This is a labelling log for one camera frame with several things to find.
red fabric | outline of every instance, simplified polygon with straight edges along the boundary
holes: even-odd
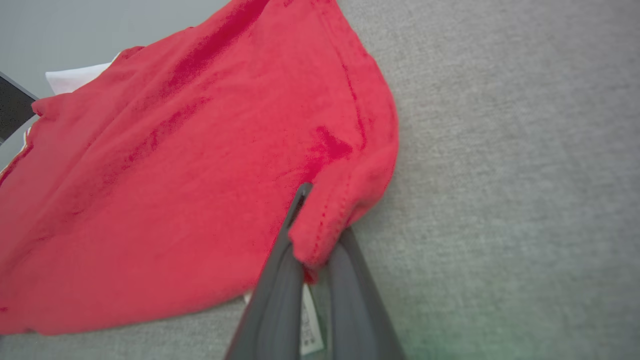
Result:
[[[334,0],[235,0],[34,103],[0,177],[0,333],[90,331],[255,286],[297,187],[295,255],[326,261],[382,196],[393,98]]]

red cloth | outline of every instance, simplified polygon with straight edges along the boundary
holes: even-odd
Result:
[[[297,187],[296,257],[326,261],[382,196],[393,98],[335,0],[234,0],[33,104],[0,177],[0,333],[90,331],[255,286]]]

tag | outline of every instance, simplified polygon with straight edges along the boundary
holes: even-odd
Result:
[[[244,302],[246,304],[251,300],[251,292],[244,294]],[[324,349],[324,342],[320,334],[320,325],[318,324],[318,315],[314,305],[314,299],[311,297],[309,286],[302,286],[302,304],[300,309],[300,355],[304,356],[312,352]]]

red garment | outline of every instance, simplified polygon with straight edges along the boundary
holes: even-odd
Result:
[[[234,0],[33,104],[0,177],[0,333],[199,311],[255,286],[297,187],[326,261],[382,196],[393,98],[335,0]]]

gray tablecloth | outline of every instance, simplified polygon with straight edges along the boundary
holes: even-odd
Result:
[[[399,112],[355,231],[408,358],[640,358],[640,3],[339,3]],[[0,359],[221,359],[243,308]]]

